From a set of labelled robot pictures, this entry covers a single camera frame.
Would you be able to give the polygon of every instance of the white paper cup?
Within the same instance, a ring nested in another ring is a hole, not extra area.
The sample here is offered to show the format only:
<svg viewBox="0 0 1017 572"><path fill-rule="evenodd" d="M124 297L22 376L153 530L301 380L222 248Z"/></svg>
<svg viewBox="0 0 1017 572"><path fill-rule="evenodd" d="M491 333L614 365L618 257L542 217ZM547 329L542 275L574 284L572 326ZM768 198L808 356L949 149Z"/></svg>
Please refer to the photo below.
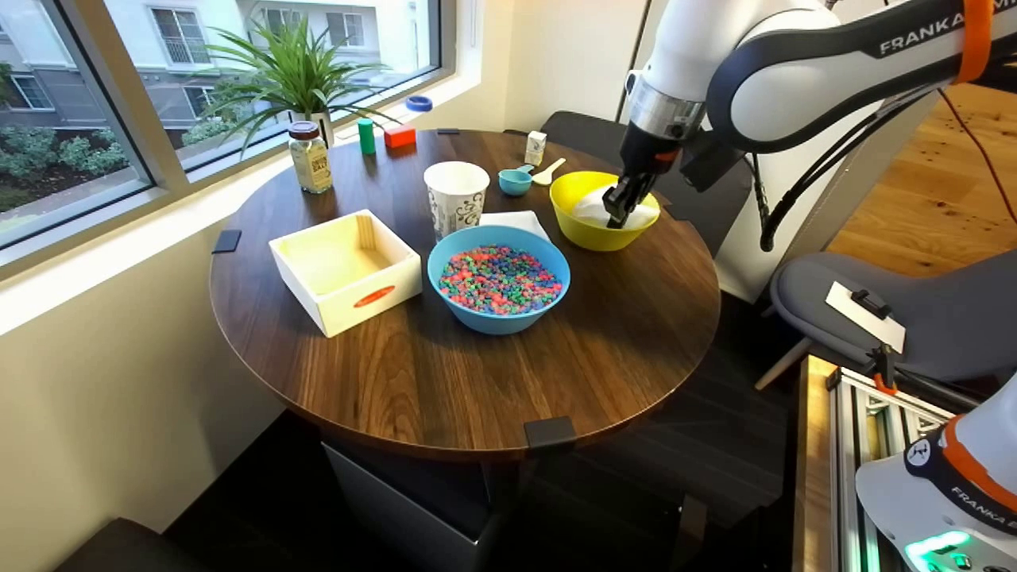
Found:
<svg viewBox="0 0 1017 572"><path fill-rule="evenodd" d="M435 235L480 227L491 174L472 163L435 163L424 171Z"/></svg>

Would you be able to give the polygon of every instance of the round wooden table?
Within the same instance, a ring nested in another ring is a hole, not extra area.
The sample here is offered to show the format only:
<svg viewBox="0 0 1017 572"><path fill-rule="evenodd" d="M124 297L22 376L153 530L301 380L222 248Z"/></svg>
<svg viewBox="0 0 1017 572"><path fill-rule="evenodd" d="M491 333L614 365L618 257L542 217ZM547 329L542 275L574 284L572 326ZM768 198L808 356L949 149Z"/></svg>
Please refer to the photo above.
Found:
<svg viewBox="0 0 1017 572"><path fill-rule="evenodd" d="M557 228L547 189L502 198L495 171L520 164L520 132L424 129L417 153L331 153L334 193L301 193L292 171L264 184L233 219L233 255L217 255L212 314L235 356L322 430L396 451L515 459L586 442L666 401L712 346L723 288L696 228L661 217L618 255L581 251ZM557 174L603 163L547 147ZM424 297L323 338L277 274L267 240L373 209L427 260L433 238L424 168L476 163L494 174L487 213L534 209L572 264L572 288L515 338L462 326Z"/></svg>

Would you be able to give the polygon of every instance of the wooden box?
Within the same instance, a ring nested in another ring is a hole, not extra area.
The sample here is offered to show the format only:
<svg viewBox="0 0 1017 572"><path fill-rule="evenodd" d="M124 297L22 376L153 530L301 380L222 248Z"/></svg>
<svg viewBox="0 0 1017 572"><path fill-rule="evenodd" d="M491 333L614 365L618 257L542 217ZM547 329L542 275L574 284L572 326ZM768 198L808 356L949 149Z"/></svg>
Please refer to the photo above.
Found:
<svg viewBox="0 0 1017 572"><path fill-rule="evenodd" d="M269 251L323 338L413 300L424 284L420 255L369 209L280 235Z"/></svg>

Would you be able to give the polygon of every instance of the sprinkles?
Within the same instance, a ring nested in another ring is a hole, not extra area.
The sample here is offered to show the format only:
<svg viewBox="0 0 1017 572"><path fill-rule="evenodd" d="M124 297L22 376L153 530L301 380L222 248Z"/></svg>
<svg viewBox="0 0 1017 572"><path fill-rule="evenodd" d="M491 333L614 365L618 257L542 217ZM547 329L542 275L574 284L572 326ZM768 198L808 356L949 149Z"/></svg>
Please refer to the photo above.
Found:
<svg viewBox="0 0 1017 572"><path fill-rule="evenodd" d="M451 303L491 314L523 314L564 297L564 284L534 255L507 244L456 255L438 288Z"/></svg>

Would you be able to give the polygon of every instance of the small cup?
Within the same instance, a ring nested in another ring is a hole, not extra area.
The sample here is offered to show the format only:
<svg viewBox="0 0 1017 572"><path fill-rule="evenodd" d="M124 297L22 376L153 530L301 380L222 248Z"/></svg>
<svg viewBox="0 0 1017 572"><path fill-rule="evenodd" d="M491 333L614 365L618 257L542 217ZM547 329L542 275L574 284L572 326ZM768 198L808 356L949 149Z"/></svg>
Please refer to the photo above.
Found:
<svg viewBox="0 0 1017 572"><path fill-rule="evenodd" d="M472 163L435 163L424 171L435 235L480 227L491 174Z"/></svg>
<svg viewBox="0 0 1017 572"><path fill-rule="evenodd" d="M499 189L502 189L502 193L507 193L507 198L520 198L520 193L528 193L532 192L532 171L528 168L502 168L499 171Z"/></svg>

